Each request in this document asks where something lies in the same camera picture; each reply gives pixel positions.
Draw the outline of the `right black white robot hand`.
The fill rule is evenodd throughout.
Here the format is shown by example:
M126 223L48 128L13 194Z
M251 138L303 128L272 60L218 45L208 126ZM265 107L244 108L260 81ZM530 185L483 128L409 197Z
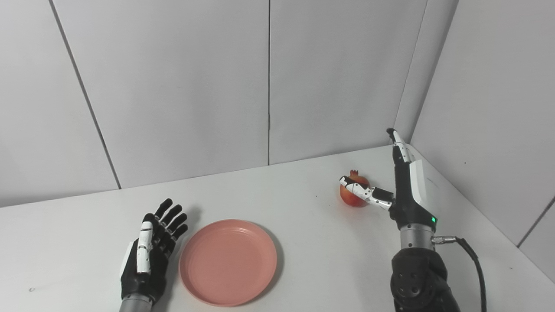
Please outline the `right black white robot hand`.
M408 144L394 128L387 133L393 142L392 158L395 172L395 192L355 182L348 176L340 178L340 185L368 204L388 211L398 229L408 225L422 225L436 233L438 205L431 197L431 183L426 181L424 163L416 160Z

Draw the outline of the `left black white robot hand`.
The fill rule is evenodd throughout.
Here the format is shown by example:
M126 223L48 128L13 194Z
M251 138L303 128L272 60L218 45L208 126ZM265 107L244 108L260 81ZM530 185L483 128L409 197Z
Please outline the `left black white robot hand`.
M187 219L182 206L170 198L144 216L121 265L121 312L150 312L159 302L167 286L169 259L188 231Z

